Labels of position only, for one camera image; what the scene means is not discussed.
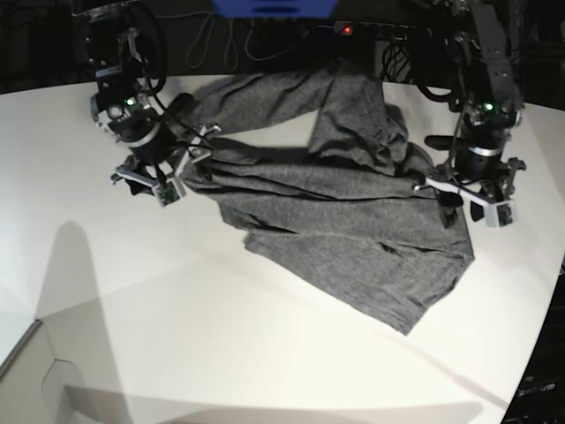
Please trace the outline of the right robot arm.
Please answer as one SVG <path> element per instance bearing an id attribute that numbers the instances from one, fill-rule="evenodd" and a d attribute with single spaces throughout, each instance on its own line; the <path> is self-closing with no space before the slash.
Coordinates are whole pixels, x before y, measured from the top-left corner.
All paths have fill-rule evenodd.
<path id="1" fill-rule="evenodd" d="M 91 113 L 130 149 L 114 177 L 133 194 L 168 205 L 192 190 L 234 227 L 282 234 L 372 221 L 448 228 L 465 201 L 475 219 L 488 206 L 408 142 L 381 83 L 351 63 L 253 74 L 163 106 L 165 40 L 139 31 L 130 3 L 87 16 Z"/>

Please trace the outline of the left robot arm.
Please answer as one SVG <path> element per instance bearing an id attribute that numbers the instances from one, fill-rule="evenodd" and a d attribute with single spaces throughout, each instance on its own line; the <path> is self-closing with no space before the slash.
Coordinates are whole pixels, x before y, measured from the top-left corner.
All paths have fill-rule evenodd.
<path id="1" fill-rule="evenodd" d="M 428 147 L 448 153 L 432 165 L 408 141 L 397 109 L 384 103 L 382 84 L 340 61 L 296 72 L 254 73 L 231 81 L 201 101 L 178 95 L 147 129 L 128 141 L 138 167 L 177 159 L 159 174 L 155 193 L 190 186 L 211 194 L 287 196 L 316 205 L 436 201 L 445 227 L 465 202 L 471 216 L 495 229 L 516 220 L 512 195 L 522 161 L 501 156 L 523 107 L 505 57 L 501 25 L 491 5 L 456 11 L 469 29 L 453 40 L 457 83 L 441 100 L 459 116 L 452 135 L 429 135 Z M 215 118 L 239 133 L 277 125 L 317 111 L 308 148 L 257 150 L 232 141 L 210 142 Z"/>

